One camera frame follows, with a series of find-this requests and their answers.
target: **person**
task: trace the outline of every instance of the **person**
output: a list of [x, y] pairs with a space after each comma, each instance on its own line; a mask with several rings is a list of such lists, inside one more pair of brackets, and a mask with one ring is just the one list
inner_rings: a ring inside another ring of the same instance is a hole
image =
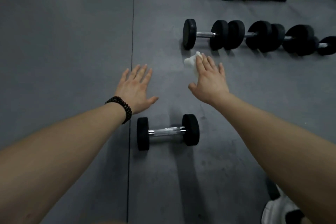
[[[198, 82], [189, 85], [192, 94], [231, 123], [310, 221], [336, 223], [336, 146], [231, 94], [223, 65], [202, 56], [196, 60]], [[152, 75], [146, 69], [137, 65], [129, 76], [128, 69], [122, 74], [115, 91], [122, 103], [63, 120], [0, 151], [0, 223], [39, 223], [126, 120], [129, 108], [140, 113], [158, 100], [146, 97]]]

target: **bracelet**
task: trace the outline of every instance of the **bracelet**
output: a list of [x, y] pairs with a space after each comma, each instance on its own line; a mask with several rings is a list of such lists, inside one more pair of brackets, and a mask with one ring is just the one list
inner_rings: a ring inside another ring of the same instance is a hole
[[125, 121], [122, 124], [125, 124], [126, 122], [128, 122], [131, 119], [131, 117], [132, 117], [132, 109], [131, 109], [131, 107], [129, 107], [129, 105], [127, 103], [125, 103], [121, 99], [121, 97], [116, 97], [116, 96], [112, 97], [112, 98], [110, 98], [109, 100], [107, 100], [105, 102], [105, 104], [107, 104], [107, 103], [117, 103], [117, 104], [121, 105], [125, 109], [126, 119], [125, 119]]

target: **black line on floor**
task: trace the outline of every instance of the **black line on floor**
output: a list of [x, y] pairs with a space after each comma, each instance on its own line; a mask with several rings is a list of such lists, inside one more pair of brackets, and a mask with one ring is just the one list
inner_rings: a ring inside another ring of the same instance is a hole
[[[132, 15], [132, 54], [131, 54], [131, 71], [133, 69], [133, 31], [134, 31], [134, 0], [133, 0], [133, 15]], [[126, 201], [126, 222], [128, 222], [128, 204], [129, 204], [129, 166], [131, 154], [131, 120], [129, 121], [128, 131], [128, 174], [127, 174], [127, 201]]]

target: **forearm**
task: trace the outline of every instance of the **forearm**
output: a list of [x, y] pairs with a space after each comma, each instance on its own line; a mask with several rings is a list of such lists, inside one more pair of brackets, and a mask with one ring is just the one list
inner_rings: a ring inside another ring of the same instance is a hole
[[[39, 222], [81, 176], [125, 117], [122, 106], [109, 103], [53, 124], [2, 150], [0, 222], [18, 223], [29, 214], [28, 223]], [[6, 220], [9, 216], [18, 219]]]
[[336, 197], [334, 144], [231, 94], [213, 106], [236, 129], [271, 179], [311, 214], [311, 220], [336, 217], [332, 212]]

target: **gym floor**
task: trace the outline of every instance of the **gym floor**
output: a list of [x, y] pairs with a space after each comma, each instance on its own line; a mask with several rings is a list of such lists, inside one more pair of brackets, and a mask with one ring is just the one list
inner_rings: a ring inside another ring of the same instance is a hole
[[[196, 51], [223, 62], [233, 94], [336, 142], [335, 55], [261, 54], [245, 43], [213, 52], [207, 39], [184, 51], [187, 18], [201, 31], [217, 19], [309, 24], [322, 39], [336, 34], [336, 0], [1, 0], [0, 147], [102, 105], [136, 64], [153, 68], [148, 94], [160, 97], [112, 135], [42, 223], [260, 223], [266, 174], [230, 124], [189, 92], [195, 77], [183, 60]], [[199, 145], [137, 150], [138, 117], [162, 128], [185, 113], [198, 118]]]

